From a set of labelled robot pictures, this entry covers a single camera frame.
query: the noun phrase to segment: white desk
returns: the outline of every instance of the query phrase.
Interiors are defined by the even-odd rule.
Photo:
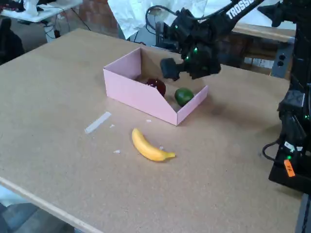
[[[82,4],[83,0],[58,0],[56,2],[49,3],[47,5],[39,5],[44,11],[38,12],[39,14],[37,16],[32,16],[28,14],[26,11],[24,12],[15,12],[15,11],[9,11],[9,10],[4,10],[1,12],[0,15],[2,16],[7,16],[10,18],[16,18],[16,19],[21,19],[33,23],[38,23],[43,20],[48,20],[52,16],[55,16],[62,11],[68,10],[72,7],[76,7],[80,4]],[[46,37],[47,41],[51,42],[53,40],[54,36],[54,31],[53,29],[53,24],[51,22],[48,23],[48,27],[45,27],[44,30],[46,32]]]

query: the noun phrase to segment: white sheet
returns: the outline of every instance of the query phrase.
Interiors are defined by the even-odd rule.
[[[278,0],[265,0],[262,5],[271,5]],[[195,17],[209,15],[218,9],[229,4],[230,0],[108,0],[108,4],[119,23],[125,38],[130,37],[145,25],[145,14],[150,6],[163,5],[173,11],[181,8],[189,9]],[[168,12],[162,12],[161,19],[168,25],[171,25],[175,16]],[[260,13],[257,9],[251,11],[243,17],[240,22],[259,25],[271,26],[271,20]],[[296,29],[295,24],[284,22],[280,25],[283,29]]]

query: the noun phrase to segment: green lime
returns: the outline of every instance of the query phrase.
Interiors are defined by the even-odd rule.
[[[175,92],[175,99],[181,107],[185,106],[193,97],[192,91],[185,87],[181,87]]]

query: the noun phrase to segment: yellow banana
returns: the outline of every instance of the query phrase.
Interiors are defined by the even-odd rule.
[[[132,140],[136,149],[147,159],[163,161],[167,158],[175,157],[175,153],[168,153],[150,145],[142,133],[136,128],[132,131]]]

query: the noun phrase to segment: black cable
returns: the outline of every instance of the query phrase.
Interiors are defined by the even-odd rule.
[[[160,9],[166,10],[166,11],[170,12],[171,14],[177,16],[177,14],[176,14],[175,12],[171,11],[169,8],[167,8],[167,7],[165,7],[165,6],[155,5],[155,6],[149,7],[148,10],[146,11],[146,15],[145,15],[145,18],[146,18],[146,28],[147,28],[147,26],[149,26],[149,27],[151,27],[154,31],[155,31],[156,29],[150,24],[150,22],[149,22],[149,20],[148,20],[148,14],[149,14],[149,12],[150,12],[151,10],[153,10],[153,9],[155,9],[155,8],[160,8]]]
[[[146,24],[146,29],[147,29],[147,31],[148,31],[150,34],[156,35],[155,33],[152,33],[151,31],[149,31],[149,29],[148,29],[148,27],[147,27],[147,24]]]
[[[225,7],[221,8],[221,9],[219,9],[218,11],[215,11],[214,13],[212,13],[212,14],[210,14],[210,15],[208,15],[208,16],[203,16],[203,17],[191,17],[191,16],[187,16],[187,17],[190,18],[190,19],[193,19],[193,20],[205,20],[205,19],[208,19],[208,18],[210,18],[210,17],[212,17],[212,16],[214,16],[214,15],[216,15],[216,14],[222,12],[222,11],[227,11],[227,10],[230,9],[232,6],[234,6],[234,3],[233,3],[233,2],[230,3],[230,4],[228,4],[227,6],[225,6]],[[149,7],[148,10],[147,10],[147,12],[146,12],[146,15],[145,15],[146,25],[149,26],[149,27],[151,27],[154,31],[155,31],[156,29],[150,24],[150,22],[149,22],[149,20],[148,20],[148,14],[149,14],[149,12],[150,12],[151,10],[153,10],[153,9],[155,9],[155,8],[160,8],[160,9],[166,10],[167,12],[173,14],[174,16],[177,16],[177,13],[173,12],[172,10],[170,10],[169,8],[167,8],[167,7],[165,7],[165,6],[154,5],[154,6]]]
[[[269,155],[266,154],[266,149],[269,148],[269,147],[271,147],[271,146],[273,146],[273,145],[275,145],[275,144],[277,144],[277,142],[278,142],[278,140],[277,140],[277,141],[274,141],[274,142],[272,142],[272,143],[269,143],[269,144],[267,144],[267,145],[265,145],[265,146],[262,148],[262,155],[263,155],[266,159],[271,160],[271,161],[273,161],[273,162],[275,162],[275,163],[281,163],[281,162],[275,160],[274,158],[272,158],[272,157],[270,157]]]
[[[135,41],[136,41],[136,37],[137,37],[138,32],[136,33],[136,35],[135,35],[135,38],[134,38],[133,42],[135,42]]]
[[[88,25],[81,19],[81,17],[78,15],[78,13],[76,13],[75,12],[75,10],[72,8],[72,11],[78,16],[78,18],[83,22],[83,24],[90,30],[90,31],[92,31],[89,27],[88,27]]]
[[[68,16],[67,16],[67,12],[61,8],[61,7],[58,7],[58,6],[50,6],[50,7],[41,7],[42,9],[49,9],[49,8],[57,8],[57,9],[62,9],[63,12],[65,13],[65,18],[66,18],[66,21],[67,21],[67,25],[68,25],[68,32],[70,32],[70,25],[69,25],[69,22],[68,22]]]
[[[48,32],[45,32],[45,35],[47,35],[49,38],[51,38],[51,39],[56,39],[56,37],[51,37],[48,33],[50,33],[51,31],[53,31],[54,30],[54,27],[51,29],[51,30],[49,30]]]

